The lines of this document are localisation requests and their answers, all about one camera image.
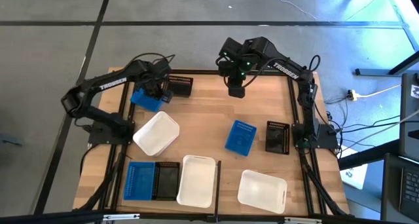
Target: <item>table leg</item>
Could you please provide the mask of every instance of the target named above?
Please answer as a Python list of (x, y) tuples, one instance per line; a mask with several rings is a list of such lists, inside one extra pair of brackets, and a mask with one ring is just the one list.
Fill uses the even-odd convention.
[(393, 140), (372, 149), (367, 149), (338, 160), (340, 170), (361, 166), (384, 159), (386, 153), (399, 154), (399, 139)]
[(392, 69), (356, 69), (358, 76), (382, 76), (382, 77), (400, 77), (402, 73), (416, 73), (417, 71), (406, 71), (414, 64), (419, 62), (419, 51), (412, 54), (406, 60)]

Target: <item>blue container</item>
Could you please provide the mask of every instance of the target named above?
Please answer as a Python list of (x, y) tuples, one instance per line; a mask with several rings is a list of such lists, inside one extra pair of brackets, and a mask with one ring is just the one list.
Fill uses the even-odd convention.
[(256, 127), (239, 120), (235, 120), (228, 136), (225, 148), (238, 154), (248, 156), (255, 138)]
[(155, 180), (154, 162), (130, 162), (124, 200), (151, 200)]
[(157, 112), (163, 104), (162, 100), (145, 95), (142, 88), (132, 94), (131, 102), (153, 112)]

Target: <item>cable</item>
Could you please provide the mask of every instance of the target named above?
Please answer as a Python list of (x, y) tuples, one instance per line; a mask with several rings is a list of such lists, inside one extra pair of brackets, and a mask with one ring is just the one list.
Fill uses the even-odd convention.
[(371, 5), (371, 3), (375, 1), (375, 0), (371, 0), (367, 5), (365, 5), (362, 9), (358, 10), (357, 12), (355, 12), (353, 15), (349, 16), (349, 18), (345, 19), (345, 21), (348, 21), (350, 18), (354, 17), (357, 13), (361, 12), (363, 9), (367, 8), (369, 5)]
[[(348, 139), (343, 139), (344, 141), (349, 141), (349, 142), (352, 142), (352, 143), (355, 143), (356, 141), (353, 141), (353, 140), (348, 140)], [(368, 145), (368, 144), (362, 144), (362, 143), (357, 143), (358, 145), (362, 145), (362, 146), (368, 146), (368, 147), (375, 147), (375, 145)]]
[[(314, 69), (312, 69), (313, 61), (314, 61), (315, 58), (318, 59), (317, 65), (314, 67)], [(308, 70), (310, 70), (311, 72), (314, 72), (315, 70), (317, 70), (317, 68), (320, 65), (320, 60), (321, 60), (320, 55), (316, 54), (315, 56), (313, 56), (312, 61), (310, 61), (310, 65), (308, 67)]]
[[(169, 56), (165, 56), (164, 58), (167, 60), (168, 58), (170, 58), (170, 60), (168, 60), (168, 63), (170, 63), (172, 60), (173, 60), (173, 58), (175, 58), (175, 54), (171, 54), (171, 55), (169, 55)], [(155, 62), (157, 62), (157, 61), (159, 61), (159, 60), (162, 60), (163, 58), (158, 58), (158, 59), (155, 59), (155, 60), (153, 60), (152, 62), (151, 62), (151, 64), (155, 64)]]
[(339, 103), (339, 102), (344, 101), (345, 99), (346, 99), (346, 97), (343, 97), (343, 98), (338, 98), (338, 99), (334, 99), (334, 100), (331, 100), (331, 101), (325, 102), (325, 104), (334, 104), (334, 103)]
[[(218, 65), (218, 61), (223, 58), (223, 57), (219, 57), (216, 61), (215, 64)], [(258, 72), (255, 74), (255, 76), (253, 76), (252, 79), (250, 79), (250, 81), (248, 81), (245, 85), (241, 86), (243, 88), (249, 86), (256, 78), (257, 76), (259, 76), (261, 74), (261, 72), (263, 71), (263, 69), (272, 61), (272, 60), (282, 60), (281, 58), (271, 58), (270, 60), (266, 61), (266, 63), (264, 63), (261, 68), (258, 70)], [(227, 86), (227, 88), (241, 88), (241, 87), (234, 87), (234, 86), (229, 86), (226, 80), (226, 77), (224, 77), (224, 84)]]
[(356, 143), (354, 143), (353, 145), (349, 146), (349, 147), (348, 147), (348, 148), (346, 148), (346, 149), (351, 148), (352, 146), (356, 145), (357, 143), (359, 143), (359, 142), (361, 142), (361, 141), (363, 141), (363, 140), (365, 140), (365, 139), (367, 139), (367, 138), (370, 138), (371, 136), (377, 135), (377, 134), (379, 134), (379, 133), (381, 133), (381, 132), (384, 132), (384, 131), (386, 131), (386, 130), (388, 130), (388, 129), (390, 129), (390, 128), (394, 127), (394, 126), (397, 126), (398, 124), (401, 124), (402, 122), (407, 121), (408, 119), (410, 119), (411, 117), (413, 117), (413, 116), (417, 115), (418, 113), (419, 113), (419, 110), (417, 110), (416, 112), (412, 113), (411, 115), (409, 115), (409, 116), (405, 117), (403, 120), (399, 121), (398, 123), (396, 123), (396, 124), (394, 124), (394, 125), (391, 125), (391, 126), (389, 126), (389, 127), (385, 128), (385, 129), (383, 129), (383, 130), (379, 130), (379, 131), (377, 131), (377, 132), (375, 132), (375, 133), (373, 133), (373, 134), (371, 134), (371, 135), (369, 135), (369, 136), (367, 136), (367, 137), (365, 137), (365, 138), (363, 138), (363, 139), (360, 139), (359, 141), (357, 141)]
[(397, 84), (397, 85), (395, 85), (395, 86), (389, 87), (389, 88), (384, 89), (384, 90), (380, 90), (379, 92), (375, 92), (375, 93), (372, 93), (372, 94), (368, 94), (368, 95), (366, 95), (366, 96), (362, 96), (362, 95), (360, 95), (360, 94), (357, 94), (357, 97), (358, 97), (358, 98), (367, 98), (367, 97), (375, 96), (375, 95), (381, 94), (381, 93), (383, 93), (383, 92), (386, 92), (386, 91), (388, 91), (388, 90), (391, 90), (391, 89), (393, 89), (393, 88), (396, 88), (396, 87), (398, 87), (398, 86), (401, 86), (401, 84)]
[(353, 124), (353, 125), (349, 125), (349, 126), (344, 126), (343, 128), (349, 128), (349, 127), (353, 127), (353, 126), (374, 126), (378, 122), (387, 121), (387, 120), (390, 120), (390, 119), (395, 119), (397, 117), (400, 117), (400, 115), (394, 116), (394, 117), (390, 117), (388, 119), (381, 119), (381, 120), (375, 121), (372, 125), (365, 125), (365, 124), (359, 124), (359, 123), (357, 123), (357, 124)]
[(348, 99), (347, 98), (345, 98), (345, 105), (346, 105), (346, 113), (345, 113), (345, 111), (343, 112), (344, 120), (343, 120), (343, 123), (342, 123), (342, 127), (345, 126), (345, 123), (348, 120), (349, 111), (348, 111)]
[(339, 124), (337, 122), (335, 122), (333, 120), (329, 120), (329, 121), (335, 123), (339, 127), (339, 134), (340, 134), (339, 139), (340, 139), (340, 141), (339, 141), (339, 146), (338, 146), (338, 152), (336, 153), (336, 156), (337, 156), (339, 154), (339, 151), (342, 151), (342, 144), (343, 144), (343, 140), (344, 140), (343, 134), (342, 134), (342, 128), (339, 126)]
[(314, 107), (316, 108), (317, 113), (319, 114), (321, 120), (327, 125), (329, 126), (330, 129), (332, 129), (333, 131), (336, 131), (336, 129), (334, 129), (329, 123), (326, 122), (326, 120), (323, 118), (323, 116), (321, 116), (321, 113), (319, 111), (319, 109), (317, 108), (317, 104), (314, 103)]
[(310, 14), (309, 12), (306, 12), (306, 11), (302, 10), (300, 7), (298, 7), (298, 6), (294, 5), (292, 2), (290, 2), (290, 1), (284, 1), (284, 0), (280, 0), (280, 1), (282, 1), (282, 2), (284, 2), (284, 3), (288, 3), (288, 4), (292, 5), (292, 6), (294, 6), (295, 8), (299, 9), (301, 12), (303, 12), (303, 13), (305, 13), (305, 14), (308, 14), (308, 15), (310, 15), (312, 18), (314, 18), (315, 20), (317, 20), (317, 18), (316, 18), (313, 14)]
[(400, 115), (398, 115), (398, 116), (394, 116), (394, 117), (391, 117), (391, 118), (388, 118), (388, 119), (378, 120), (378, 121), (376, 121), (376, 122), (374, 122), (374, 123), (373, 123), (373, 126), (374, 126), (376, 123), (378, 123), (378, 122), (387, 121), (387, 120), (390, 120), (390, 119), (395, 119), (395, 118), (398, 118), (398, 117), (400, 117)]
[[(408, 123), (408, 122), (419, 122), (419, 121), (404, 121), (403, 123)], [(388, 126), (388, 125), (393, 125), (393, 124), (400, 124), (400, 122), (390, 122), (390, 123), (386, 123), (386, 124), (381, 124), (381, 125), (374, 125), (374, 126), (366, 126), (363, 128), (358, 128), (355, 130), (350, 130), (350, 131), (344, 131), (343, 133), (348, 133), (348, 132), (356, 132), (358, 130), (364, 130), (364, 129), (370, 129), (370, 128), (376, 128), (376, 127), (380, 127), (380, 126)]]
[(84, 124), (84, 125), (77, 124), (78, 120), (79, 119), (74, 120), (74, 122), (73, 122), (74, 126), (78, 126), (78, 127), (82, 127), (82, 128), (84, 128), (85, 126), (89, 126), (89, 127), (92, 126), (91, 124)]
[(80, 176), (81, 176), (81, 172), (83, 171), (83, 164), (84, 164), (84, 159), (86, 158), (86, 155), (94, 148), (96, 148), (96, 146), (98, 146), (99, 144), (93, 144), (88, 150), (86, 150), (86, 152), (84, 152), (83, 156), (81, 157), (81, 161), (80, 161)]

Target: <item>keyboard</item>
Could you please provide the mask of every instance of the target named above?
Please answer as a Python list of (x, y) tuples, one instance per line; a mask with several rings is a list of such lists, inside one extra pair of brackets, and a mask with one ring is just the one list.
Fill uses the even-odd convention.
[(419, 170), (403, 169), (399, 210), (409, 218), (419, 221)]

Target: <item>white cable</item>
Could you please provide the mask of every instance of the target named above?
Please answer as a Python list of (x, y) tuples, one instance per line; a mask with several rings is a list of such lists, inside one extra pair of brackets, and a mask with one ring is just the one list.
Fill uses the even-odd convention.
[(284, 0), (280, 0), (280, 1), (282, 1), (282, 2), (284, 2), (284, 3), (288, 3), (288, 4), (292, 5), (292, 6), (294, 6), (295, 8), (299, 9), (301, 12), (303, 12), (303, 13), (305, 13), (305, 14), (308, 14), (308, 15), (310, 15), (311, 17), (313, 17), (315, 20), (317, 20), (317, 18), (316, 18), (313, 14), (310, 14), (309, 12), (306, 12), (306, 11), (302, 10), (300, 7), (298, 7), (298, 6), (294, 5), (292, 2), (290, 2), (290, 1), (284, 1)]
[(389, 87), (389, 88), (387, 88), (387, 89), (384, 89), (384, 90), (381, 90), (381, 91), (379, 91), (379, 92), (375, 92), (375, 93), (372, 93), (372, 94), (369, 94), (369, 95), (366, 95), (366, 96), (362, 96), (362, 95), (360, 95), (360, 94), (358, 94), (358, 98), (367, 98), (367, 97), (370, 97), (370, 96), (375, 96), (375, 95), (378, 95), (378, 94), (380, 94), (380, 93), (383, 93), (383, 92), (386, 92), (386, 91), (388, 91), (388, 90), (391, 90), (391, 89), (393, 89), (393, 88), (396, 88), (396, 87), (398, 87), (398, 86), (401, 86), (401, 84), (397, 84), (397, 85), (395, 85), (395, 86), (392, 86), (392, 87)]
[(390, 129), (390, 128), (394, 127), (394, 126), (397, 126), (398, 124), (401, 124), (402, 122), (407, 121), (408, 119), (410, 119), (411, 117), (413, 117), (413, 116), (417, 115), (418, 113), (419, 113), (419, 110), (417, 110), (416, 112), (412, 113), (411, 115), (409, 115), (409, 116), (405, 117), (402, 121), (400, 121), (400, 122), (398, 122), (398, 123), (396, 123), (396, 124), (394, 124), (394, 125), (391, 125), (391, 126), (389, 126), (389, 127), (386, 127), (386, 128), (385, 128), (385, 129), (383, 129), (383, 130), (379, 130), (379, 131), (377, 131), (377, 132), (375, 132), (375, 133), (373, 133), (373, 134), (371, 134), (371, 135), (367, 136), (366, 138), (360, 139), (359, 141), (355, 142), (354, 144), (352, 144), (352, 145), (351, 145), (351, 146), (349, 146), (348, 148), (346, 148), (346, 149), (342, 150), (342, 152), (343, 152), (343, 151), (345, 151), (345, 150), (347, 150), (347, 149), (349, 149), (349, 148), (351, 148), (351, 147), (353, 147), (353, 146), (354, 146), (354, 145), (356, 145), (357, 143), (359, 143), (359, 142), (361, 142), (361, 141), (363, 141), (363, 140), (365, 140), (365, 139), (367, 139), (367, 138), (370, 138), (371, 136), (377, 135), (378, 133), (381, 133), (381, 132), (383, 132), (383, 131), (386, 131), (386, 130), (388, 130), (388, 129)]
[(358, 10), (358, 11), (357, 11), (357, 12), (355, 12), (353, 15), (349, 16), (349, 18), (345, 19), (345, 21), (348, 21), (350, 18), (354, 17), (354, 16), (355, 16), (355, 14), (357, 14), (357, 13), (359, 13), (359, 12), (363, 11), (363, 9), (365, 9), (365, 8), (367, 8), (369, 5), (371, 5), (371, 3), (372, 3), (373, 1), (375, 1), (375, 0), (371, 0), (371, 1), (370, 1), (367, 5), (365, 5), (362, 9)]

